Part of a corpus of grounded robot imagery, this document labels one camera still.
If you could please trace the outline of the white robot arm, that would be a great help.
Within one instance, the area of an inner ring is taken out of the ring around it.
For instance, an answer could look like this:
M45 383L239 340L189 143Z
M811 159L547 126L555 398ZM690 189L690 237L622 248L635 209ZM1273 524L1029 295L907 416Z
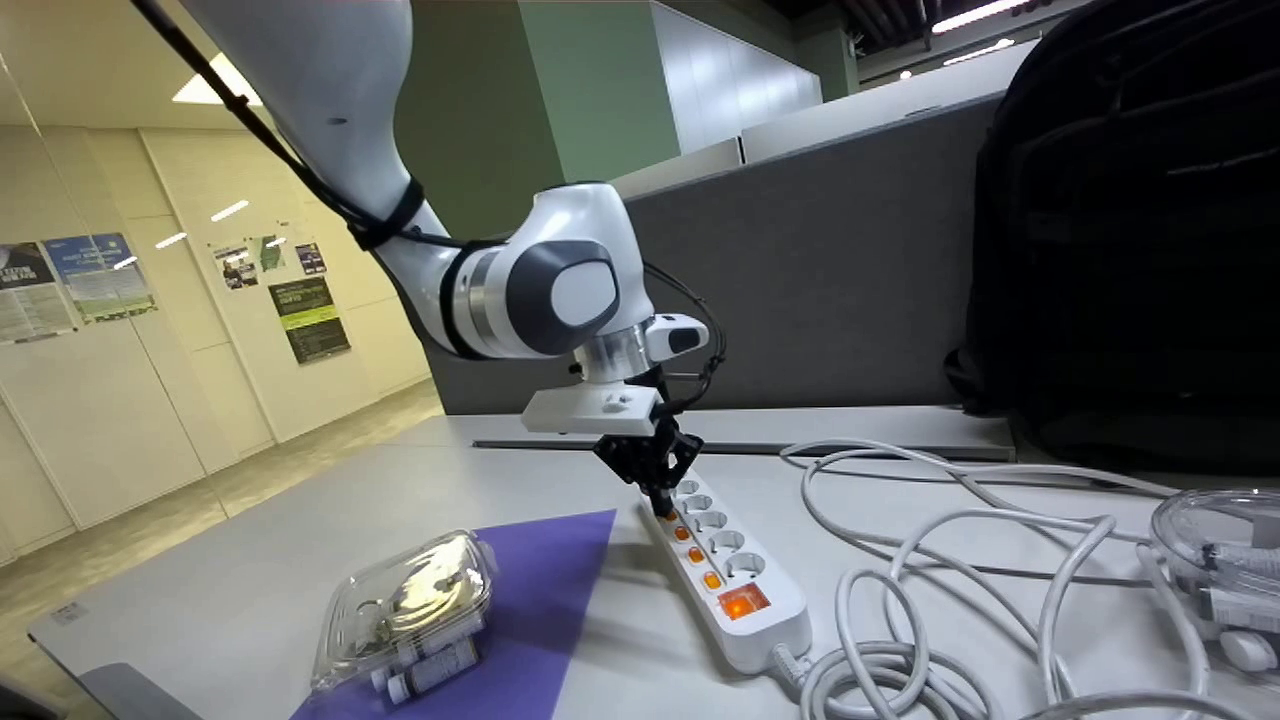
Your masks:
M252 85L299 178L387 273L417 333L467 362L570 362L578 379L536 394L524 426L590 431L597 457L668 517L700 440L675 426L663 364L702 347L707 323L653 306L622 198L544 189L509 237L458 240L398 129L417 0L182 5Z

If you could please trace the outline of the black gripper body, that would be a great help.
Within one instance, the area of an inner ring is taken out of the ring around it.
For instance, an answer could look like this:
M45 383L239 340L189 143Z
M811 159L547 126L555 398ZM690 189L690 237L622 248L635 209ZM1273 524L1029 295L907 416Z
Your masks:
M598 436L590 454L649 502L668 502L689 477L702 440L675 426L670 394L663 383L654 383L653 419L654 430L649 436Z

